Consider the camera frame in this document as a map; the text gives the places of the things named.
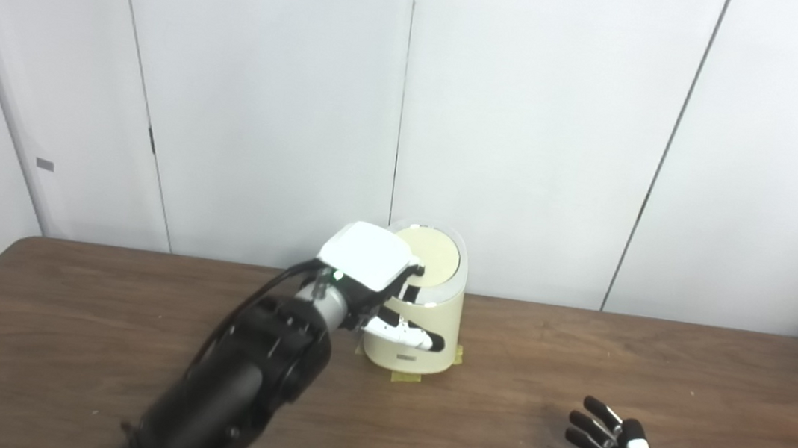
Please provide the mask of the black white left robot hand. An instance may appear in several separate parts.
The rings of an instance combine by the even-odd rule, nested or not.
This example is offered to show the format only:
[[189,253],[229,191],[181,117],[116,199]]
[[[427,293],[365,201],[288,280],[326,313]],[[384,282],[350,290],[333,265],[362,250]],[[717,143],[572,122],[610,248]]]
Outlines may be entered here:
[[321,315],[330,331],[343,329],[372,335],[427,353],[442,352],[444,338],[423,329],[391,307],[390,300],[425,302],[414,278],[426,267],[397,234],[369,223],[345,225],[316,256],[322,267],[311,285],[299,291]]

